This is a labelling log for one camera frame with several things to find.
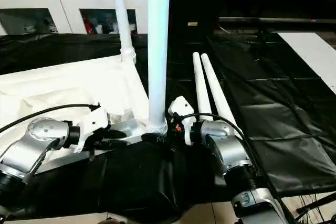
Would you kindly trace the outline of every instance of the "white fabric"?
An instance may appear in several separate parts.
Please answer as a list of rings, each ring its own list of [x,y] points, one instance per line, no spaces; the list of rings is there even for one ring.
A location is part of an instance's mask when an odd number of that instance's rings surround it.
[[[120,61],[120,56],[111,56],[0,76],[0,127],[49,107],[98,102],[109,112],[112,122],[132,112],[146,123],[148,98],[138,73],[134,65]],[[42,116],[77,123],[89,112],[87,108],[69,108]],[[0,134],[0,153],[24,134],[30,121]],[[50,152],[46,161],[72,152]]]

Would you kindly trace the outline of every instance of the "black cloth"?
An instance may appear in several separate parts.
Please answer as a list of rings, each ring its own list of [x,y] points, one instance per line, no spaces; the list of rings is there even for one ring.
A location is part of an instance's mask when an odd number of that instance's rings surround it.
[[[146,36],[134,36],[133,45],[147,91]],[[111,35],[5,36],[0,73],[107,57],[119,49],[119,38]],[[194,51],[208,53],[239,127],[282,196],[336,190],[336,96],[289,45],[277,34],[170,37],[166,106],[183,95],[197,111]],[[190,199],[229,200],[213,184],[206,150],[186,153]]]

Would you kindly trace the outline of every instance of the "cabinet glass door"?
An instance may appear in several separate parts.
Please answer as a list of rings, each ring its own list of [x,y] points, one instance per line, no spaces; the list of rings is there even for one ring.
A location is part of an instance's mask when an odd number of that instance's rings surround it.
[[[60,0],[0,0],[0,36],[72,33]]]
[[[58,33],[47,8],[0,9],[0,23],[8,35]]]
[[[80,9],[85,30],[88,34],[118,34],[115,9]],[[135,9],[127,10],[131,33],[137,33]]]
[[[118,34],[114,0],[61,0],[74,34]],[[125,0],[132,33],[147,34],[147,0]]]

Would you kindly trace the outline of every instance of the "white pole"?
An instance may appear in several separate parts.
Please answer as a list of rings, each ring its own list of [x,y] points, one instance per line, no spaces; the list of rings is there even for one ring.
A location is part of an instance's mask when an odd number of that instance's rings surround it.
[[[218,79],[216,77],[216,74],[214,72],[214,69],[212,68],[212,65],[210,63],[209,57],[207,54],[201,55],[204,70],[206,73],[206,76],[208,78],[209,86],[211,89],[212,96],[214,98],[216,108],[218,111],[218,114],[232,123],[234,123],[236,126],[236,120],[232,115],[231,109],[229,104],[227,103],[227,100],[225,98],[225,95],[222,91],[221,85],[218,82]]]
[[[198,52],[193,53],[198,111],[203,113],[211,113],[209,96],[206,90],[201,59],[199,56],[200,54]],[[199,118],[209,121],[213,120],[211,116],[201,115]]]
[[[169,0],[148,0],[148,90],[150,132],[167,133],[164,117]]]
[[[114,0],[115,1],[115,11],[117,15],[118,21],[118,29],[121,43],[121,58],[124,60],[125,58],[131,58],[134,63],[136,63],[136,54],[134,48],[132,46],[131,40],[131,31],[130,25],[128,22],[127,10],[125,7],[124,0]]]

